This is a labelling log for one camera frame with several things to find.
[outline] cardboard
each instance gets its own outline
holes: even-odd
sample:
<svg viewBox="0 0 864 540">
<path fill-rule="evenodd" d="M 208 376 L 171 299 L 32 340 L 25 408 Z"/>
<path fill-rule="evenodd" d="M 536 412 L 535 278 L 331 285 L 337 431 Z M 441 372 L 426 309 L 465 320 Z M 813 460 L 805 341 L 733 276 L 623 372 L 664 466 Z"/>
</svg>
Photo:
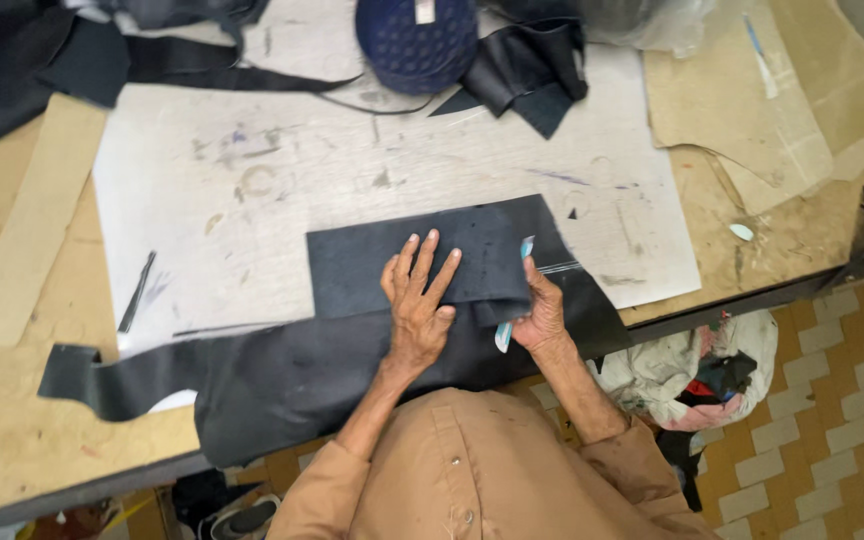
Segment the cardboard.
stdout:
<svg viewBox="0 0 864 540">
<path fill-rule="evenodd" d="M 54 94 L 0 238 L 0 347 L 15 347 L 66 239 L 105 114 Z"/>
<path fill-rule="evenodd" d="M 654 138 L 720 155 L 750 214 L 803 194 L 833 170 L 833 156 L 799 86 L 765 0 L 748 11 L 777 85 L 767 97 L 756 48 L 741 17 L 685 60 L 646 53 Z"/>
<path fill-rule="evenodd" d="M 828 178 L 864 170 L 864 39 L 834 0 L 770 0 L 798 81 L 832 152 Z"/>
</svg>

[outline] hand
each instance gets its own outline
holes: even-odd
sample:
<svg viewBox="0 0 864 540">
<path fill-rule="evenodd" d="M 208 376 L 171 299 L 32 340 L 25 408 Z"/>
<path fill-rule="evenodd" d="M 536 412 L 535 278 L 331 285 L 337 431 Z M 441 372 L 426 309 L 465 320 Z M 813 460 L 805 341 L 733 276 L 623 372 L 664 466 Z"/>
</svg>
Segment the hand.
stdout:
<svg viewBox="0 0 864 540">
<path fill-rule="evenodd" d="M 412 257 L 419 247 L 419 236 L 412 234 L 402 251 L 386 262 L 382 270 L 382 290 L 391 303 L 391 346 L 379 371 L 407 383 L 438 360 L 446 346 L 449 327 L 455 320 L 455 307 L 439 307 L 439 301 L 452 282 L 462 251 L 452 250 L 423 294 L 438 244 L 439 232 L 433 228 L 422 242 L 410 275 Z"/>
<path fill-rule="evenodd" d="M 531 255 L 526 256 L 522 264 L 532 293 L 532 313 L 512 324 L 511 338 L 534 356 L 535 351 L 547 344 L 570 338 L 566 332 L 562 290 L 536 269 Z"/>
</svg>

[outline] finger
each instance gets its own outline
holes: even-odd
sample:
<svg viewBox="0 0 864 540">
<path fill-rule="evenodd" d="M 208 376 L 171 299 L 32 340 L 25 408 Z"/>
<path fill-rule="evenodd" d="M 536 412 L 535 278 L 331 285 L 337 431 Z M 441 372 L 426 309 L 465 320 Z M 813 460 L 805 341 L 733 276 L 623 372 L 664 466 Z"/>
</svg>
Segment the finger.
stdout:
<svg viewBox="0 0 864 540">
<path fill-rule="evenodd" d="M 422 294 L 429 281 L 429 268 L 432 268 L 432 259 L 435 257 L 435 248 L 439 245 L 439 232 L 435 228 L 429 230 L 428 236 L 422 242 L 418 250 L 418 258 L 409 276 L 409 292 Z"/>
<path fill-rule="evenodd" d="M 379 285 L 385 291 L 385 295 L 389 297 L 389 302 L 396 300 L 396 285 L 393 282 L 393 276 L 396 270 L 396 261 L 399 260 L 399 254 L 391 256 L 388 262 L 385 263 L 385 268 L 382 268 L 382 278 L 379 279 Z"/>
<path fill-rule="evenodd" d="M 455 276 L 455 269 L 459 267 L 460 261 L 462 261 L 462 250 L 455 248 L 448 254 L 445 263 L 441 265 L 441 270 L 438 270 L 438 276 L 432 279 L 429 290 L 425 292 L 426 302 L 438 306 L 442 295 L 446 294 L 446 289 L 452 283 L 452 276 Z"/>
<path fill-rule="evenodd" d="M 536 268 L 536 262 L 531 254 L 522 260 L 522 264 L 525 266 L 525 280 L 529 283 L 529 289 L 532 289 L 535 296 L 544 300 L 552 300 L 562 294 L 556 284 L 548 280 L 548 277 Z"/>
<path fill-rule="evenodd" d="M 398 261 L 395 263 L 395 271 L 392 275 L 392 282 L 396 289 L 405 289 L 409 284 L 409 267 L 412 266 L 412 256 L 418 245 L 419 235 L 413 232 L 402 246 L 402 251 L 398 252 Z"/>
<path fill-rule="evenodd" d="M 455 307 L 452 305 L 443 305 L 436 309 L 435 320 L 432 323 L 432 328 L 436 332 L 445 333 L 452 326 L 452 321 L 455 320 Z"/>
</svg>

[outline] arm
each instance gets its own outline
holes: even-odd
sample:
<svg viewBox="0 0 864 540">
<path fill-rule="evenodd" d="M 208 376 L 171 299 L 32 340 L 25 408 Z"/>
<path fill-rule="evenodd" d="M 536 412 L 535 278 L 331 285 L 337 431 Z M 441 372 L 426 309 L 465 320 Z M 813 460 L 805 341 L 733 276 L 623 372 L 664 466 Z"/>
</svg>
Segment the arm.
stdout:
<svg viewBox="0 0 864 540">
<path fill-rule="evenodd" d="M 678 476 L 652 431 L 628 420 L 599 387 L 566 332 L 562 291 L 525 258 L 532 313 L 515 322 L 511 337 L 532 355 L 582 439 L 580 454 L 609 484 L 658 527 L 711 534 L 689 510 Z"/>
<path fill-rule="evenodd" d="M 436 362 L 446 346 L 455 307 L 439 307 L 462 252 L 451 256 L 428 283 L 439 243 L 435 228 L 422 242 L 413 234 L 386 263 L 381 285 L 391 303 L 391 346 L 378 372 L 335 440 L 326 444 L 298 476 L 271 520 L 269 539 L 345 538 L 369 474 L 369 460 L 402 392 Z M 412 259 L 418 251 L 411 273 Z"/>
</svg>

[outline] brown shirt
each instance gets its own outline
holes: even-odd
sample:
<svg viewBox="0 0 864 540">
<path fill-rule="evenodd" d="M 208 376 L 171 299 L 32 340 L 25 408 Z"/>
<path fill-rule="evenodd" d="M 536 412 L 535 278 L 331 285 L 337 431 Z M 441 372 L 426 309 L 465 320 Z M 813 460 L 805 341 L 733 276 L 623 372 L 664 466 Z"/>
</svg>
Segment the brown shirt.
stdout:
<svg viewBox="0 0 864 540">
<path fill-rule="evenodd" d="M 268 538 L 718 537 L 639 420 L 576 452 L 515 397 L 446 388 L 392 413 L 371 464 L 326 444 Z"/>
</svg>

